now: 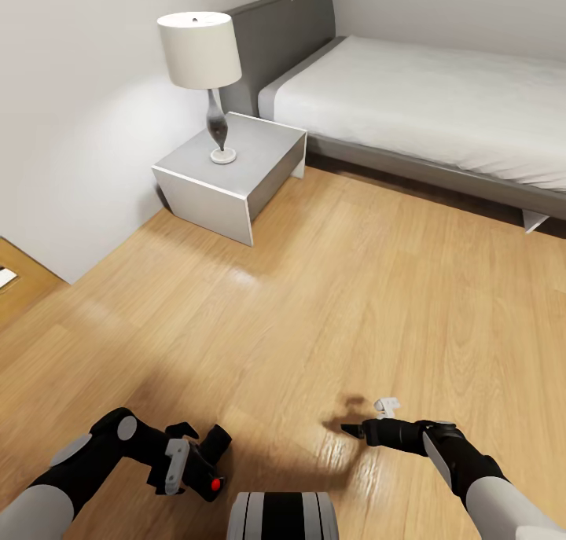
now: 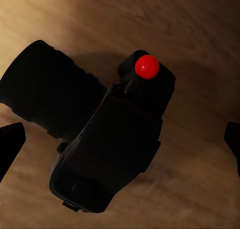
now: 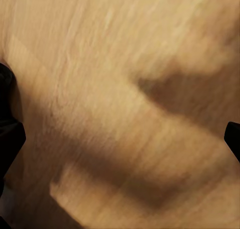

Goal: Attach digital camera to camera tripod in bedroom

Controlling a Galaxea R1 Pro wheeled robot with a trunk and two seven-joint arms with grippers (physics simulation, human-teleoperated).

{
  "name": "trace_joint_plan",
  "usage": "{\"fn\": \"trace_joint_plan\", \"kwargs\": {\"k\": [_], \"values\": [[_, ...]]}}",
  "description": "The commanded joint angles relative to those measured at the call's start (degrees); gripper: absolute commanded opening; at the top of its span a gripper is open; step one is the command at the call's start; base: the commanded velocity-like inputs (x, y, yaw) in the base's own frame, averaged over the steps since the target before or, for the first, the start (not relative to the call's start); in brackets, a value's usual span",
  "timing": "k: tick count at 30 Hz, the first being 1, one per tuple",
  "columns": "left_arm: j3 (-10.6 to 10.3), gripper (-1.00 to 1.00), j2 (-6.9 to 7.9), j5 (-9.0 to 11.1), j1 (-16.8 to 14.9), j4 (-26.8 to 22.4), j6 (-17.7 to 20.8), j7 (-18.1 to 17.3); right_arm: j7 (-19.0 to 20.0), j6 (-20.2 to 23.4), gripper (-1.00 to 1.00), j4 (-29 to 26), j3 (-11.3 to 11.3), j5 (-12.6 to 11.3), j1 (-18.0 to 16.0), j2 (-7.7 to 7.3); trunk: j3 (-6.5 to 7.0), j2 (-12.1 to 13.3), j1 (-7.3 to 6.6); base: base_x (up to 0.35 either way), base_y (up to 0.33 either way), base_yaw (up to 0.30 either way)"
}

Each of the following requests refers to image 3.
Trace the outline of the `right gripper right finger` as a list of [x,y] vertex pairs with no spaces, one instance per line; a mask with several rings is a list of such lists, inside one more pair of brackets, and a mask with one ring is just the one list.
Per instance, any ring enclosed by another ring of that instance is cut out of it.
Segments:
[[229,122],[227,124],[224,140],[240,162],[240,124]]

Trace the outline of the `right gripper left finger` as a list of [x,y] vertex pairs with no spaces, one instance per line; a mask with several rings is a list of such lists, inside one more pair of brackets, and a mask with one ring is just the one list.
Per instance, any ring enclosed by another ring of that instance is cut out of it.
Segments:
[[26,142],[22,122],[0,127],[0,182]]

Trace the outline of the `digital camera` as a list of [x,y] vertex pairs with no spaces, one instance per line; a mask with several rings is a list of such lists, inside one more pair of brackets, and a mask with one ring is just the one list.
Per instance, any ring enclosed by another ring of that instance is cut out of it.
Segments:
[[4,64],[0,63],[0,128],[18,123],[12,117],[10,106],[6,99],[12,83],[12,72]]

